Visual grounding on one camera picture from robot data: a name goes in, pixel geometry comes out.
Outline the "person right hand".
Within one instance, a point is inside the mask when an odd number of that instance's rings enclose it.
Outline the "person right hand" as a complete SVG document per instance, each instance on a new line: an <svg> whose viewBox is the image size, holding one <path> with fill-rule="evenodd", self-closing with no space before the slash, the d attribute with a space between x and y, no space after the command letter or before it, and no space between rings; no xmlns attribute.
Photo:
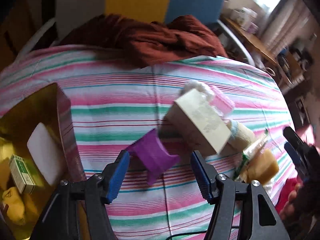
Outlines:
<svg viewBox="0 0 320 240"><path fill-rule="evenodd" d="M297 180L289 179L281 190L276 210L282 221L290 218L295 213L294 202L298 191L302 187Z"/></svg>

